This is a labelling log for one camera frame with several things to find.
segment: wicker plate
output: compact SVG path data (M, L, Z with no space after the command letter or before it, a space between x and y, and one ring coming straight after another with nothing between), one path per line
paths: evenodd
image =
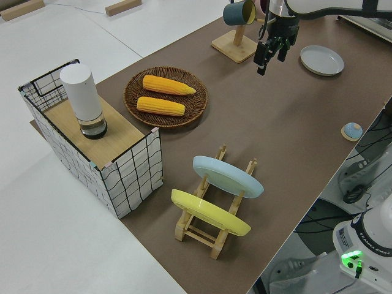
M143 77L156 75L158 77L171 78L194 88L193 95L178 96L162 94L143 89ZM174 101L185 105L183 116L156 115L137 110L137 99L140 96L149 96ZM208 102L208 93L204 84L191 73L175 67L153 67L146 69L134 76L124 90L124 103L129 112L144 123L156 127L179 127L195 121L204 111Z

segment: mug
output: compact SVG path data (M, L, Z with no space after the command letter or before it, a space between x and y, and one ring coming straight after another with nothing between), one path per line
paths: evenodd
M223 10L223 19L229 26L250 25L256 18L256 6L252 0L231 0Z

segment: white cylindrical speaker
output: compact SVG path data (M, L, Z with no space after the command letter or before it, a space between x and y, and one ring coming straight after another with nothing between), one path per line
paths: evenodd
M82 134L90 139L103 137L107 123L90 68L80 63L70 64L61 70L60 80Z

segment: wire mesh basket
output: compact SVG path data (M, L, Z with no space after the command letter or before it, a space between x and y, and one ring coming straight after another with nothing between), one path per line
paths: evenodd
M18 88L42 135L64 166L116 217L122 218L163 185L159 129L131 144L99 168L51 121L45 111L67 99L60 80L63 67L75 59Z

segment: corn cob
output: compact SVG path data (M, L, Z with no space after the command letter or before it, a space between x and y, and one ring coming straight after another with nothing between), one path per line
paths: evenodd
M154 92L174 95L189 95L196 93L196 90L187 84L169 78L157 77L155 75L144 76L143 88Z
M137 109L158 115L182 116L185 113L185 105L183 104L146 96L139 97Z

